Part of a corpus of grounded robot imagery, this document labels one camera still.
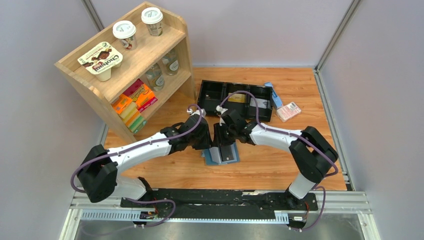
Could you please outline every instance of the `shelf board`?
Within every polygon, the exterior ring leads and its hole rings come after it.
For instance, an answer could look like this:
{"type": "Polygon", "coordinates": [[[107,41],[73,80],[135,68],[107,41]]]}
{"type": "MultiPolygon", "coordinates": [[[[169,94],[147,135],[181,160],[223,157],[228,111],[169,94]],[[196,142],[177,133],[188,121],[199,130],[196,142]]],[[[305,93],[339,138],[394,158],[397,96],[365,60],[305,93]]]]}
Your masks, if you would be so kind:
{"type": "Polygon", "coordinates": [[[165,24],[162,24],[162,35],[156,37],[149,34],[143,22],[137,24],[136,28],[137,32],[135,33],[135,37],[138,43],[136,49],[132,51],[125,50],[118,40],[111,43],[116,50],[122,53],[123,58],[120,67],[112,68],[112,77],[109,80],[97,80],[97,78],[89,73],[83,66],[75,70],[77,75],[98,89],[110,103],[130,87],[137,78],[147,71],[147,69],[158,62],[167,52],[186,37],[184,32],[165,24]]]}
{"type": "Polygon", "coordinates": [[[155,91],[154,95],[157,98],[157,102],[153,105],[149,106],[146,110],[141,112],[141,115],[149,120],[156,111],[162,107],[162,105],[178,90],[181,85],[191,76],[191,72],[185,69],[180,69],[176,75],[166,75],[165,78],[165,86],[160,91],[155,91]]]}

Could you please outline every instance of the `black organizer box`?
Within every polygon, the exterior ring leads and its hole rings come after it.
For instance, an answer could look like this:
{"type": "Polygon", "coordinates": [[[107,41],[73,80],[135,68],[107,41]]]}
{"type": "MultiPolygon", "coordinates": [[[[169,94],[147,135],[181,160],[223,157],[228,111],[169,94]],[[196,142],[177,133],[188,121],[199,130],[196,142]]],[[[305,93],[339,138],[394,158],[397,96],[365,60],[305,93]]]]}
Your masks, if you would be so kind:
{"type": "MultiPolygon", "coordinates": [[[[273,113],[273,106],[271,104],[273,89],[269,86],[202,80],[197,105],[206,111],[206,115],[217,116],[216,107],[230,93],[239,90],[248,91],[255,98],[267,101],[266,108],[259,108],[259,120],[269,122],[273,113]]],[[[247,95],[243,103],[226,101],[222,107],[237,110],[246,119],[256,119],[256,108],[251,106],[250,103],[251,97],[247,95]]]]}

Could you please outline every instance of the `white wall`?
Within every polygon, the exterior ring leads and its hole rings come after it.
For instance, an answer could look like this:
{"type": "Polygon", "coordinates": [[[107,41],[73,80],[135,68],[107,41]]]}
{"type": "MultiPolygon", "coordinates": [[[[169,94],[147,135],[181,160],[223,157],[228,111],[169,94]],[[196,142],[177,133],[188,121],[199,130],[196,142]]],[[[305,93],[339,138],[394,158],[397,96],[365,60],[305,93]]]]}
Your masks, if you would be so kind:
{"type": "MultiPolygon", "coordinates": [[[[105,26],[140,0],[92,0],[105,26]]],[[[197,66],[314,66],[351,0],[150,0],[188,24],[197,66]]]]}
{"type": "Polygon", "coordinates": [[[424,239],[424,1],[364,0],[322,77],[383,240],[424,239]]]}
{"type": "Polygon", "coordinates": [[[79,0],[2,0],[0,23],[0,239],[58,239],[102,122],[53,64],[97,31],[79,0]]]}

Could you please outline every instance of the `wooden tabletop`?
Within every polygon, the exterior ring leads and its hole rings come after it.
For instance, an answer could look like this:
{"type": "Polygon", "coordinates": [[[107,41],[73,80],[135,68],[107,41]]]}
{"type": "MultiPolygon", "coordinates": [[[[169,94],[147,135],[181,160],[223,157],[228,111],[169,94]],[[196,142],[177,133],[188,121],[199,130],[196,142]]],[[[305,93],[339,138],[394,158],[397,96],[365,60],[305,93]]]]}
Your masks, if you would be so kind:
{"type": "MultiPolygon", "coordinates": [[[[263,85],[272,82],[276,93],[285,104],[295,102],[302,113],[282,122],[273,110],[270,126],[303,130],[317,128],[334,146],[326,114],[311,68],[194,68],[197,93],[202,80],[263,85]]],[[[186,106],[195,103],[177,91],[147,122],[136,139],[145,139],[164,127],[188,118],[186,106]]],[[[218,117],[206,117],[213,139],[213,124],[218,117]]],[[[219,166],[205,165],[201,151],[191,147],[168,156],[151,159],[134,166],[122,175],[143,177],[152,188],[180,189],[234,189],[234,190],[285,190],[298,175],[299,170],[290,153],[269,146],[252,146],[237,141],[240,162],[219,166]]],[[[125,145],[111,130],[105,148],[125,145]]],[[[341,171],[321,183],[327,190],[346,190],[341,171]]]]}

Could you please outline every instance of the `yogurt cup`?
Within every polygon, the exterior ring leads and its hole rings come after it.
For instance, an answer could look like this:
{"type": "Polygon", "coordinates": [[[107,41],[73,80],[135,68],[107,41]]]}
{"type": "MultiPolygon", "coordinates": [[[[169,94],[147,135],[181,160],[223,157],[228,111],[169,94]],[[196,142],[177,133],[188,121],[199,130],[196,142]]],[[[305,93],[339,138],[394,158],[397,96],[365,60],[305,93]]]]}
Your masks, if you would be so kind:
{"type": "Polygon", "coordinates": [[[136,26],[127,20],[119,21],[113,25],[112,31],[115,38],[119,39],[125,50],[137,48],[136,26]]]}
{"type": "Polygon", "coordinates": [[[141,12],[141,21],[146,24],[150,35],[157,37],[162,34],[162,19],[164,14],[157,7],[148,7],[141,12]]]}
{"type": "Polygon", "coordinates": [[[119,67],[122,54],[107,41],[103,41],[78,58],[78,62],[101,81],[107,81],[112,76],[112,67],[119,67]]]}

